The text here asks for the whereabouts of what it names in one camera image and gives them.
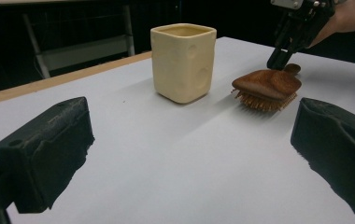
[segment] white tabletop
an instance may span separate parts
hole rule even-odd
[[[219,38],[212,87],[177,105],[155,92],[151,60],[0,103],[0,140],[61,101],[86,96],[94,144],[86,163],[42,214],[20,223],[353,224],[355,214],[291,146],[302,97],[355,114],[355,63],[294,54],[298,97],[272,115],[253,113],[232,81],[264,69],[272,48]]]

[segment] wooden hairbrush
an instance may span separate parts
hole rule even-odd
[[[233,81],[234,89],[246,106],[262,110],[277,111],[285,108],[294,98],[302,83],[295,76],[300,72],[298,64],[290,63],[282,71],[258,70]]]

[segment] cream-colored mug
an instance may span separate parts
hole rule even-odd
[[[155,90],[179,103],[195,101],[210,90],[216,29],[176,23],[150,30]]]

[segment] dimple on cup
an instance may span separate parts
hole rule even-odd
[[[187,104],[210,90],[215,58],[216,29],[189,23],[150,30],[155,90]]]

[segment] robotic arm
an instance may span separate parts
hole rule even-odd
[[[334,6],[346,0],[271,0],[283,10],[275,35],[276,48],[267,62],[282,70],[293,53],[308,47],[334,14]]]

